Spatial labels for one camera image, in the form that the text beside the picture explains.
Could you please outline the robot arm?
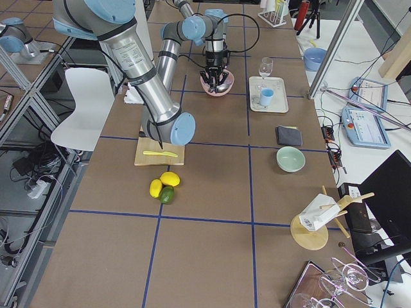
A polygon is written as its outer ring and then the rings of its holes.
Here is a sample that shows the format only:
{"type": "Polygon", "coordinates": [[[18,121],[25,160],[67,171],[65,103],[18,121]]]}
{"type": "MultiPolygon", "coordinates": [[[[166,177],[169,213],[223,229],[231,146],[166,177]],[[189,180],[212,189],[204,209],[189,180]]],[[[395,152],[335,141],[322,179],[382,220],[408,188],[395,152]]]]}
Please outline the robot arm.
{"type": "Polygon", "coordinates": [[[184,41],[192,40],[196,45],[213,46],[212,35],[216,29],[217,19],[212,15],[195,15],[188,1],[173,1],[184,20],[166,24],[161,32],[162,46],[157,61],[157,72],[170,91],[180,48],[184,41]]]}
{"type": "Polygon", "coordinates": [[[135,1],[53,1],[53,22],[62,34],[107,44],[143,100],[141,126],[145,135],[161,144],[183,146],[192,140],[196,123],[169,95],[181,44],[192,40],[205,46],[200,79],[208,94],[223,96],[232,86],[226,70],[230,53],[225,44],[228,16],[221,9],[195,15],[187,1],[174,3],[184,20],[163,27],[156,64],[147,52],[150,45],[137,34],[135,1]]]}

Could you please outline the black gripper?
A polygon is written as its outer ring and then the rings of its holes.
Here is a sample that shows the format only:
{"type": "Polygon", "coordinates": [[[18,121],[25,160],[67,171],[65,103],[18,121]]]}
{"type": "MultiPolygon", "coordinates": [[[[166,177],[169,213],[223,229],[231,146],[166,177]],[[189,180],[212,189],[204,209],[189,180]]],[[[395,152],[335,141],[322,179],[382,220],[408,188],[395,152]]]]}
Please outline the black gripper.
{"type": "MultiPolygon", "coordinates": [[[[230,51],[224,49],[222,51],[206,51],[205,52],[205,69],[210,70],[220,69],[223,70],[218,77],[218,85],[222,85],[229,77],[229,71],[225,69],[229,65],[230,51]]],[[[214,87],[214,79],[210,77],[206,70],[200,72],[200,82],[203,89],[212,89],[214,87]]]]}

